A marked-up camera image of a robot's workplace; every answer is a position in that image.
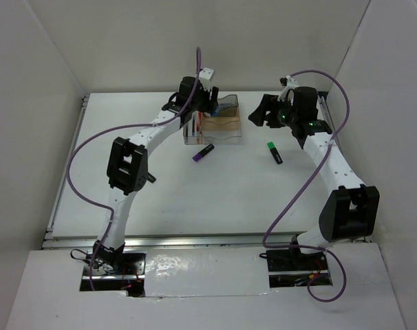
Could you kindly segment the green black highlighter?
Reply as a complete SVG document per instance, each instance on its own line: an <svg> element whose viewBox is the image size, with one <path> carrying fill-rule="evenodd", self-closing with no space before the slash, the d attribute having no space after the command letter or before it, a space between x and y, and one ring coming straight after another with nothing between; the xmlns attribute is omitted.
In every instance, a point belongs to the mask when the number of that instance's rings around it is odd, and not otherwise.
<svg viewBox="0 0 417 330"><path fill-rule="evenodd" d="M275 144L273 142L267 143L268 149L273 157L273 159L276 161L277 164L282 164L283 160L279 154L279 151L277 150Z"/></svg>

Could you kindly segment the red gel pen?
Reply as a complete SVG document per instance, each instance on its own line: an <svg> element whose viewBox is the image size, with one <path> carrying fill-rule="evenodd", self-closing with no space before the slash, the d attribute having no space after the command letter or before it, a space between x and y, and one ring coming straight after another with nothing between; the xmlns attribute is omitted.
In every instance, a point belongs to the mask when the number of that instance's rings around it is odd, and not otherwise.
<svg viewBox="0 0 417 330"><path fill-rule="evenodd" d="M199 111L193 113L192 135L194 137L200 138L202 135L202 119L202 113L200 113Z"/></svg>

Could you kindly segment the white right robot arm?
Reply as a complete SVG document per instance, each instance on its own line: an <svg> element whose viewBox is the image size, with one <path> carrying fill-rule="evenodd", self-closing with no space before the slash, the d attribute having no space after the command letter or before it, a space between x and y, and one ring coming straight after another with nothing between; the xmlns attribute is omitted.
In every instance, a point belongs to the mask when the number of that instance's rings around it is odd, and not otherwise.
<svg viewBox="0 0 417 330"><path fill-rule="evenodd" d="M350 168L332 138L333 131L318 117L318 93L312 87L284 89L281 96L265 94L248 117L256 126L288 127L312 159L329 193L318 224L292 240L288 260L305 269L316 254L332 244L368 237L374 231L380 193Z"/></svg>

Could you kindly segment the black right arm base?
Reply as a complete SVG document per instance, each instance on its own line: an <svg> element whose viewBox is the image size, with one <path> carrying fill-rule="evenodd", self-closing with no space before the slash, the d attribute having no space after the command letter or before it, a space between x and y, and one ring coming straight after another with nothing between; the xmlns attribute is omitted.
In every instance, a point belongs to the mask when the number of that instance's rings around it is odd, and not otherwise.
<svg viewBox="0 0 417 330"><path fill-rule="evenodd" d="M268 267L270 288L306 287L332 284L328 262L323 252L303 255L298 249L266 250L259 254Z"/></svg>

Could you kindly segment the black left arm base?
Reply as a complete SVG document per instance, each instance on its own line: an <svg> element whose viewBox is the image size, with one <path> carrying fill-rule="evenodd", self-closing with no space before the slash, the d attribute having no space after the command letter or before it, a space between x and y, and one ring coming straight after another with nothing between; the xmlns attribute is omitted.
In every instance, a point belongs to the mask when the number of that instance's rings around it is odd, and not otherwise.
<svg viewBox="0 0 417 330"><path fill-rule="evenodd" d="M91 254L80 249L70 251L70 257L83 263L83 273L79 290L92 292L93 285L96 292L122 291L129 297L141 298L145 296L145 253L126 253L115 267L106 264L98 258L92 269L89 262Z"/></svg>

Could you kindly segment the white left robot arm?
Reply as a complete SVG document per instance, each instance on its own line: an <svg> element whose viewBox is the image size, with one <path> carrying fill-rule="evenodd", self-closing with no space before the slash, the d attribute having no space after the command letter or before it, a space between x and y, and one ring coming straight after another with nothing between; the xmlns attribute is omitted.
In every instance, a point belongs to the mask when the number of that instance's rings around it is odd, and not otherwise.
<svg viewBox="0 0 417 330"><path fill-rule="evenodd" d="M117 274L124 266L126 224L132 202L147 182L149 156L191 121L194 112L210 115L219 112L219 89L212 86L213 74L213 69L204 68L198 78L184 77L178 92L169 98L148 127L131 137L117 137L113 141L107 165L112 212L104 234L93 247L95 261L108 274Z"/></svg>

